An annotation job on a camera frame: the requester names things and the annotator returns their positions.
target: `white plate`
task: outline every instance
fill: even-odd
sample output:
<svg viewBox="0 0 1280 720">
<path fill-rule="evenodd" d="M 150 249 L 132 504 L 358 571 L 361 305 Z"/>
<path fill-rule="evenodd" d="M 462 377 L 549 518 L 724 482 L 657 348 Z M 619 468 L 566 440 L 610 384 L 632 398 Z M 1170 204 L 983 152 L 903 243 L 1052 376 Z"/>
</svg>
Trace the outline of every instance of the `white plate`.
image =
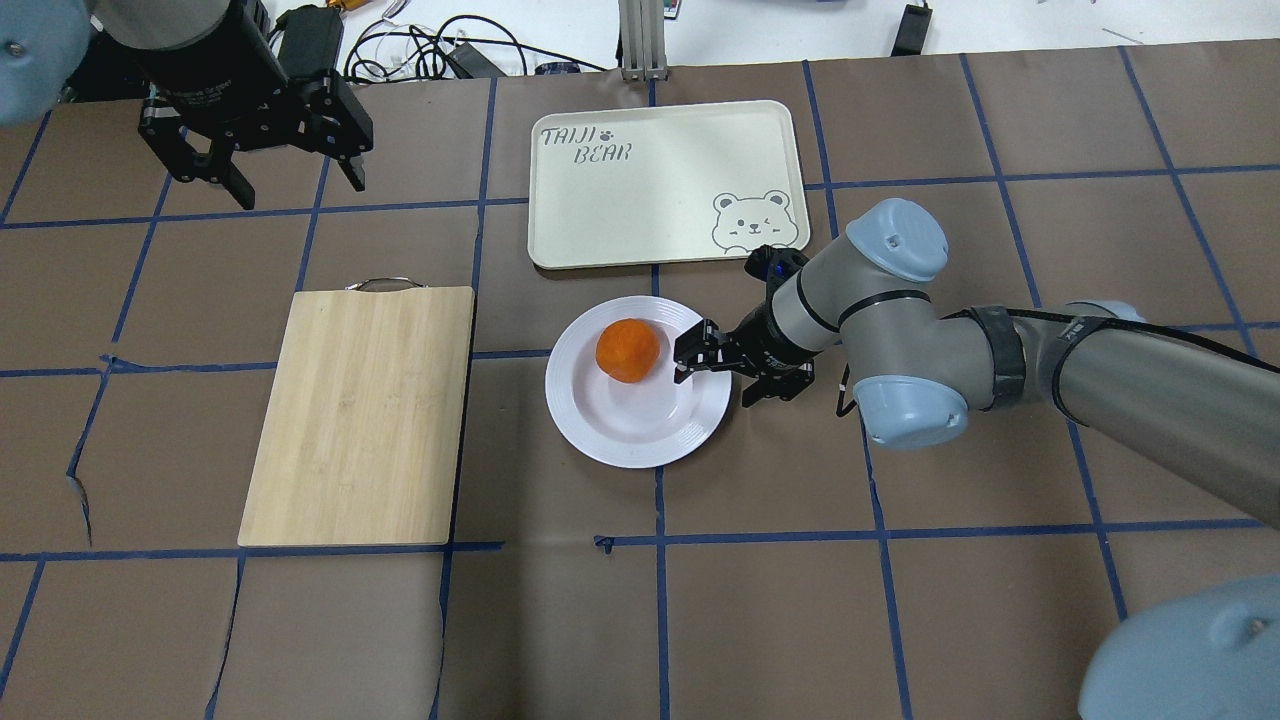
<svg viewBox="0 0 1280 720">
<path fill-rule="evenodd" d="M 540 268 L 746 258 L 809 242 L 781 102 L 547 115 L 531 142 L 529 256 Z"/>
<path fill-rule="evenodd" d="M 646 320 L 662 343 L 658 366 L 637 383 L 620 383 L 595 365 L 595 343 L 611 323 Z M 672 346 L 703 318 L 684 305 L 650 296 L 596 305 L 570 323 L 547 363 L 547 406 L 556 427 L 584 455 L 617 468 L 655 468 L 703 443 L 724 410 L 728 373 L 672 379 Z"/>
</svg>

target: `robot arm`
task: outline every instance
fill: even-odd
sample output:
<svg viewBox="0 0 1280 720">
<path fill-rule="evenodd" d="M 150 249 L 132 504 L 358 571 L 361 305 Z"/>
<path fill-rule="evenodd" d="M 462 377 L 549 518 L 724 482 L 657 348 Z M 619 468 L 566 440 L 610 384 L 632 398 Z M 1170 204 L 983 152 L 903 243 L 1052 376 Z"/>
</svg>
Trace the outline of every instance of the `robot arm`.
<svg viewBox="0 0 1280 720">
<path fill-rule="evenodd" d="M 987 306 L 938 319 L 928 283 L 947 251 L 937 222 L 897 199 L 810 261 L 762 247 L 748 272 L 767 281 L 765 301 L 732 332 L 703 320 L 684 333 L 676 382 L 732 369 L 758 378 L 744 405 L 790 400 L 812 382 L 812 359 L 838 340 L 846 384 L 877 445 L 937 445 L 964 432 L 970 410 L 1044 400 L 1280 528 L 1276 368 L 1175 342 L 1124 304 Z"/>
<path fill-rule="evenodd" d="M 293 145 L 338 160 L 351 184 L 365 188 L 361 154 L 372 149 L 374 128 L 334 69 L 342 41 L 338 8 L 287 13 L 275 28 L 283 35 L 278 55 L 260 0 L 101 0 L 93 14 L 154 83 L 138 132 L 178 182 L 221 184 L 252 209 L 253 187 L 233 154 Z M 3 95 L 15 88 L 12 100 L 0 101 L 0 123 L 52 105 L 84 53 L 88 31 L 81 0 L 0 5 L 0 37 L 12 37 L 0 85 Z M 207 137 L 209 151 L 197 152 L 184 128 Z"/>
</svg>

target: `orange object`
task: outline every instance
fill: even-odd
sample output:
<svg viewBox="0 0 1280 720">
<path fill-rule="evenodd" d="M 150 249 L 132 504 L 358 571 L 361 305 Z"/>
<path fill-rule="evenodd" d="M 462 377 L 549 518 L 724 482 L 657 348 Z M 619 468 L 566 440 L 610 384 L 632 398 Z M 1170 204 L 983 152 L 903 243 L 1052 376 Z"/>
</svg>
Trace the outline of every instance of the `orange object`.
<svg viewBox="0 0 1280 720">
<path fill-rule="evenodd" d="M 644 320 L 627 318 L 604 328 L 595 342 L 595 364 L 611 378 L 637 383 L 658 364 L 658 333 Z"/>
</svg>

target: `wooden cutting board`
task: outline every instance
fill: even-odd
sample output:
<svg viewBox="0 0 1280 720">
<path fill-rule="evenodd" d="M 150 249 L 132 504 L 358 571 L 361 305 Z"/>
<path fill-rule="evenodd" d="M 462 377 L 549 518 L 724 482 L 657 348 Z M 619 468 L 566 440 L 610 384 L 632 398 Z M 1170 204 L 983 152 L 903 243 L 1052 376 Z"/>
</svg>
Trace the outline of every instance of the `wooden cutting board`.
<svg viewBox="0 0 1280 720">
<path fill-rule="evenodd" d="M 449 537 L 470 287 L 293 296 L 239 544 Z"/>
</svg>

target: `cartoon bear face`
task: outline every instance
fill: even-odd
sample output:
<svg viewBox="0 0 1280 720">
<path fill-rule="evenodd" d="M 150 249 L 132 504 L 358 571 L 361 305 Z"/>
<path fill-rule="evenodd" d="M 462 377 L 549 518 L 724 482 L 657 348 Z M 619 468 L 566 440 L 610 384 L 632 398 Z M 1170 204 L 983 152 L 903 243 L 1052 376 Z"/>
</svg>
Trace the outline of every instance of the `cartoon bear face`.
<svg viewBox="0 0 1280 720">
<path fill-rule="evenodd" d="M 800 228 L 787 210 L 791 199 L 781 190 L 771 190 L 764 197 L 737 197 L 722 192 L 713 202 L 719 217 L 712 240 L 726 254 L 732 250 L 746 252 L 762 245 L 790 247 L 800 237 Z"/>
</svg>

